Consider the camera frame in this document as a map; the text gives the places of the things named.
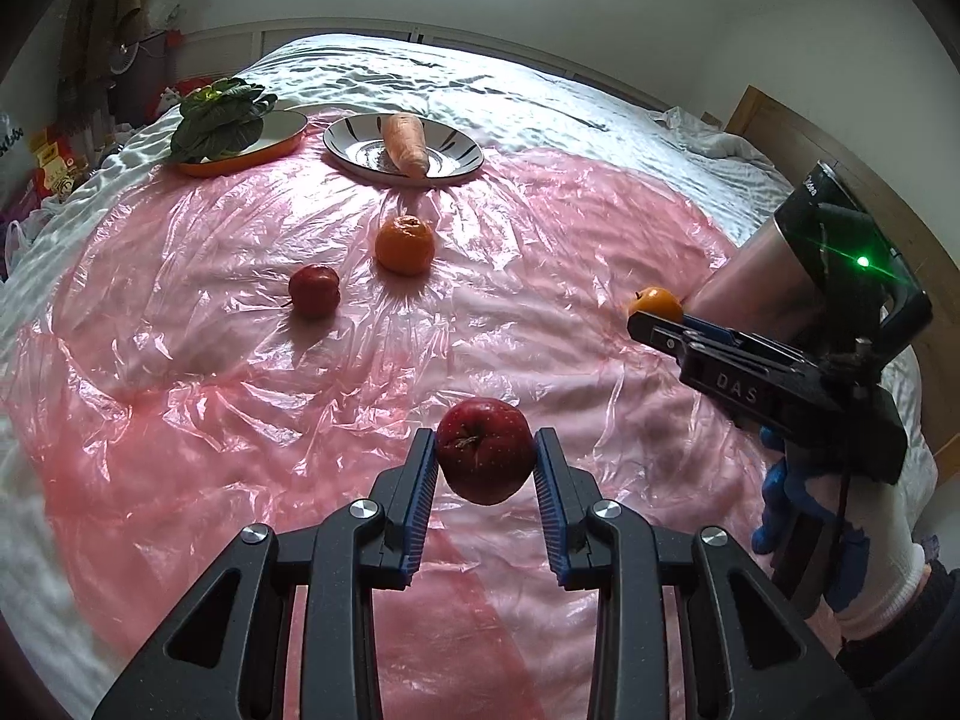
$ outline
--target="wooden bed frame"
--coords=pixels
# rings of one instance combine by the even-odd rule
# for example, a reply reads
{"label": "wooden bed frame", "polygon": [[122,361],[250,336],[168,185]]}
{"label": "wooden bed frame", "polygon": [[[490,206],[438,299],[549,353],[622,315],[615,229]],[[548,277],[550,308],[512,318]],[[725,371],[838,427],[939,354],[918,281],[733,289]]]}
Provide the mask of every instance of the wooden bed frame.
{"label": "wooden bed frame", "polygon": [[933,322],[913,343],[923,376],[923,437],[940,481],[960,470],[960,271],[911,208],[872,170],[800,114],[749,86],[727,132],[766,154],[797,185],[818,160],[833,167],[899,247],[933,303]]}

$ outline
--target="small red apple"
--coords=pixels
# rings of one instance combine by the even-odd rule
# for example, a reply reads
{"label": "small red apple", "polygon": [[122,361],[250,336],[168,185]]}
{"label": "small red apple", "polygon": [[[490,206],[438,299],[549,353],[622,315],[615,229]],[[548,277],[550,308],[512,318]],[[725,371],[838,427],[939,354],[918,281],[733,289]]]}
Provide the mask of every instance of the small red apple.
{"label": "small red apple", "polygon": [[437,461],[460,498],[492,506],[523,487],[536,464],[536,447],[519,409],[495,398],[472,397],[440,420]]}
{"label": "small red apple", "polygon": [[290,277],[287,288],[294,311],[304,319],[323,319],[340,304],[340,276],[325,265],[305,265]]}

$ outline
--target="pink plastic sheet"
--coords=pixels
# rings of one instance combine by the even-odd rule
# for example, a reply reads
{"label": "pink plastic sheet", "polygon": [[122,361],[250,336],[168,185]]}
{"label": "pink plastic sheet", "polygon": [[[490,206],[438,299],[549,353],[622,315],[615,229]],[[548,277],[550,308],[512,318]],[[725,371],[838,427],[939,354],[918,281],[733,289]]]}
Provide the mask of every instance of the pink plastic sheet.
{"label": "pink plastic sheet", "polygon": [[[651,522],[748,544],[762,450],[626,331],[635,290],[684,296],[733,251],[704,215],[659,180],[554,151],[490,151],[445,190],[358,183],[325,154],[329,121],[238,175],[158,167],[23,332],[7,405],[98,634],[133,654],[243,525],[319,522],[472,394],[555,426]],[[436,230],[425,279],[371,261],[397,213]],[[284,307],[311,262],[341,276],[329,322]],[[582,718],[594,616],[548,570],[532,483],[483,508],[440,480],[413,586],[376,597],[386,716]]]}

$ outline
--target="tangerine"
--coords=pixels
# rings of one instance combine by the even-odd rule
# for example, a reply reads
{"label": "tangerine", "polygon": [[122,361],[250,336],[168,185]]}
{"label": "tangerine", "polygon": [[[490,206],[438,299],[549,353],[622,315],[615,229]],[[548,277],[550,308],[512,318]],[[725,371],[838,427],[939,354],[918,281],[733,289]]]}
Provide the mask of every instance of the tangerine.
{"label": "tangerine", "polygon": [[680,305],[680,300],[674,298],[673,293],[662,287],[647,287],[643,292],[637,293],[637,299],[630,304],[627,315],[630,316],[637,311],[644,311],[647,314],[654,314],[655,317],[667,319],[669,322],[683,324],[683,306]]}
{"label": "tangerine", "polygon": [[395,217],[376,234],[376,261],[401,276],[419,276],[433,260],[433,231],[416,217]]}

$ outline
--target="glove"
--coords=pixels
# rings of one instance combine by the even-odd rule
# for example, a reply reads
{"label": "glove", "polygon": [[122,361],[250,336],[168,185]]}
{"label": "glove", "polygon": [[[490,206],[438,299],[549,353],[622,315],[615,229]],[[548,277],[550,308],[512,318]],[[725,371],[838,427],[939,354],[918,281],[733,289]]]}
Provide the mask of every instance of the glove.
{"label": "glove", "polygon": [[[760,440],[784,451],[784,442],[766,428]],[[782,458],[763,482],[763,519],[752,549],[757,555],[774,552],[793,509],[835,522],[839,501],[838,475],[791,469]],[[924,571],[923,547],[910,538],[902,496],[891,485],[851,478],[839,563],[824,593],[843,637],[862,640],[886,628],[910,604]]]}

